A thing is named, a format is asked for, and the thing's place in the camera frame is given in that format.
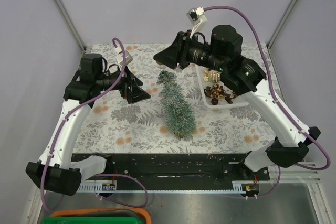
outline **miniature christmas tree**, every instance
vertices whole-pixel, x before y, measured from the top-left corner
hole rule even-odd
[[[161,71],[157,84],[163,85],[160,92],[166,127],[169,132],[183,138],[189,137],[196,129],[195,115],[184,97],[181,85],[176,82],[177,75],[168,71]]]

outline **floral tablecloth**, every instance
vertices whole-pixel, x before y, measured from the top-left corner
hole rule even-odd
[[[183,71],[171,71],[177,73],[178,82],[194,109],[197,129],[188,139],[179,139],[167,132],[160,105],[162,87],[156,85],[159,72],[167,67],[156,64],[153,56],[168,45],[125,45],[134,58],[129,64],[130,70],[144,82],[142,88],[152,97],[128,105],[118,91],[112,91],[97,100],[80,130],[74,153],[233,153],[256,150],[274,139],[273,130],[250,105],[208,111],[193,64]],[[263,48],[274,87],[280,94],[265,44]],[[91,52],[102,54],[109,63],[115,63],[110,44],[95,44]],[[243,44],[242,55],[256,60],[264,68],[255,43]]]

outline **green bin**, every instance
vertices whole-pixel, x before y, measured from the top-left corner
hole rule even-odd
[[[143,224],[136,217],[46,217],[42,224]]]

